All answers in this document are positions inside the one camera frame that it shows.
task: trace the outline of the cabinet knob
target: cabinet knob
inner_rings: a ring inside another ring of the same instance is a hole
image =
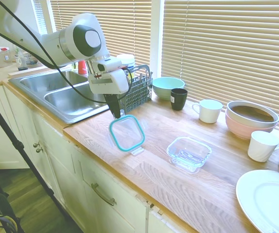
[[[43,148],[41,147],[40,149],[38,148],[38,149],[36,149],[36,152],[37,153],[40,153],[41,151],[43,151]]]
[[[34,144],[33,144],[33,147],[34,147],[34,148],[36,148],[36,147],[38,147],[38,146],[40,146],[39,143],[34,143]]]

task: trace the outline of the white cup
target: white cup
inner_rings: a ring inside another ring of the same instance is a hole
[[[192,105],[192,109],[199,114],[199,119],[205,123],[215,123],[223,108],[222,103],[216,100],[202,100]]]
[[[252,133],[247,151],[251,159],[266,162],[275,150],[279,150],[279,139],[276,136],[265,131],[254,131]]]

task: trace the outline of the cabinet handle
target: cabinet handle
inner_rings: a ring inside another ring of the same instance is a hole
[[[41,151],[43,151],[43,148],[41,147],[40,149],[36,149],[36,153],[40,153]]]
[[[99,186],[99,185],[98,185],[97,183],[92,183],[92,184],[91,184],[92,189],[94,190],[94,192],[95,192],[101,199],[103,199],[105,202],[107,202],[107,203],[110,204],[111,206],[114,206],[114,205],[115,205],[115,199],[114,199],[114,198],[107,199],[106,197],[104,197],[104,195],[101,194],[101,193],[96,189],[98,186]]]
[[[34,143],[34,144],[33,144],[33,147],[34,147],[34,148],[37,148],[38,146],[40,146],[39,143]]]

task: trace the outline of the teal-rimmed lid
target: teal-rimmed lid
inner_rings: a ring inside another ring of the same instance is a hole
[[[109,131],[118,149],[124,152],[135,150],[145,141],[144,131],[133,115],[125,115],[112,121]]]

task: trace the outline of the dish drying rack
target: dish drying rack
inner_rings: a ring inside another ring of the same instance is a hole
[[[153,79],[148,65],[140,65],[130,69],[133,81],[129,93],[120,100],[120,109],[125,113],[151,100]]]

